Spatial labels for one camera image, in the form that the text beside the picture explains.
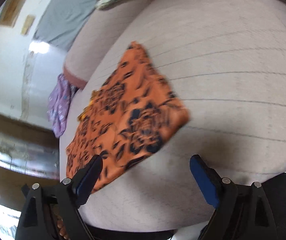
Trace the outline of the person's left hand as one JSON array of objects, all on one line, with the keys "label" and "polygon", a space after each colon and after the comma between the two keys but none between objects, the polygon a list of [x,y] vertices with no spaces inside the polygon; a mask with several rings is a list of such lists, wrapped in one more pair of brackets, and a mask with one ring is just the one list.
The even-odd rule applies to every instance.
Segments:
[{"label": "person's left hand", "polygon": [[58,232],[61,238],[63,239],[70,239],[66,227],[64,225],[63,219],[61,215],[59,214],[59,208],[58,205],[52,204],[51,209],[53,211],[53,214],[56,216],[56,221],[57,221],[57,228]]}]

